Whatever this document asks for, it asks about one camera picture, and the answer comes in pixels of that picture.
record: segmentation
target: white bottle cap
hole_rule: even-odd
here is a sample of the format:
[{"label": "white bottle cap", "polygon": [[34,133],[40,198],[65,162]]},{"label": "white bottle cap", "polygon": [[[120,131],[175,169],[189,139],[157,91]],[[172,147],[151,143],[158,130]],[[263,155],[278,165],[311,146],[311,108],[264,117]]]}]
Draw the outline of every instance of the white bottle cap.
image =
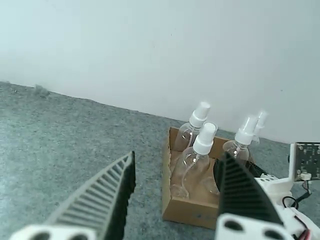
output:
[{"label": "white bottle cap", "polygon": [[254,135],[258,135],[260,130],[265,127],[265,122],[268,117],[268,113],[264,110],[262,110],[258,116],[258,123],[256,124],[256,127],[254,129]]},{"label": "white bottle cap", "polygon": [[235,134],[234,140],[243,145],[250,145],[255,135],[258,118],[256,116],[248,116],[246,122],[239,128]]},{"label": "white bottle cap", "polygon": [[195,128],[201,128],[207,120],[210,104],[202,101],[198,107],[193,111],[189,123]]},{"label": "white bottle cap", "polygon": [[194,141],[193,150],[200,155],[210,153],[217,130],[218,127],[213,123],[205,123]]}]

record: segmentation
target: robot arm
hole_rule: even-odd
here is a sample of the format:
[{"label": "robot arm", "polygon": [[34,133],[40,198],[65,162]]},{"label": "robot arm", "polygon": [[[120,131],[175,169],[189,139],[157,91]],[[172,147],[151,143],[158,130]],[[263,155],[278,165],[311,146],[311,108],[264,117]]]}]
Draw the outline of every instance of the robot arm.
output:
[{"label": "robot arm", "polygon": [[135,186],[135,154],[130,152],[76,190],[44,225],[27,226],[10,240],[121,240]]},{"label": "robot arm", "polygon": [[[225,154],[215,166],[220,189],[216,239],[237,236],[257,240],[319,240],[320,229],[297,210],[298,201],[311,194],[309,188],[304,186],[307,192],[301,198],[294,199],[291,193],[294,182],[308,185],[309,180],[319,180],[316,155],[320,156],[319,146],[311,142],[291,144],[289,177],[282,179],[259,167],[251,169],[252,166],[239,164]],[[293,206],[288,206],[288,199],[294,199]]]}]

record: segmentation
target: mounting hole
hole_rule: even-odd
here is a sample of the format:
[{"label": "mounting hole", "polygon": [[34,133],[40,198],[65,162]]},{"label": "mounting hole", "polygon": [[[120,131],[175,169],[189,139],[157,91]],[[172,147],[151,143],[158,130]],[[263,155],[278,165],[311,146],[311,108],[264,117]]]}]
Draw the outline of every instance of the mounting hole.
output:
[{"label": "mounting hole", "polygon": [[88,240],[89,238],[84,234],[78,234],[70,238],[70,240]]},{"label": "mounting hole", "polygon": [[264,232],[264,235],[270,239],[284,240],[284,237],[274,230],[267,230]]},{"label": "mounting hole", "polygon": [[48,232],[40,232],[34,235],[31,240],[48,240],[50,238],[50,234]]},{"label": "mounting hole", "polygon": [[233,221],[233,220],[229,220],[229,221],[226,221],[224,223],[224,226],[228,229],[232,229],[232,230],[235,230],[235,231],[243,231],[243,227],[237,223],[236,221]]}]

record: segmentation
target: cardboard tray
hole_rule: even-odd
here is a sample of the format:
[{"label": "cardboard tray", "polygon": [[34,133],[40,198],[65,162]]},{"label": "cardboard tray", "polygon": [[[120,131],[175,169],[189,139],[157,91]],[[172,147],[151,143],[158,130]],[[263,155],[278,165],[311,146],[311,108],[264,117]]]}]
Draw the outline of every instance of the cardboard tray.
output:
[{"label": "cardboard tray", "polygon": [[[180,152],[171,151],[178,129],[170,128],[163,148],[162,158],[162,218],[167,221],[189,224],[209,229],[216,228],[219,206],[219,196],[209,193],[202,184],[197,187],[194,194],[196,198],[184,199],[172,197],[170,193],[170,161]],[[214,159],[223,153],[223,144],[229,139],[215,137],[214,144],[209,153],[212,159],[206,177],[213,176]]]}]

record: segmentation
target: circuit board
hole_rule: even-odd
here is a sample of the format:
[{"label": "circuit board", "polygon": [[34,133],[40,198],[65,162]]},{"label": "circuit board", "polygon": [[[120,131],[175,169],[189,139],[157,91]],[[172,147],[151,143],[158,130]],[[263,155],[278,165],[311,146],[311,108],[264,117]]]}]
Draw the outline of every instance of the circuit board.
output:
[{"label": "circuit board", "polygon": [[297,142],[295,149],[295,181],[302,181],[301,173],[320,180],[320,142]]}]

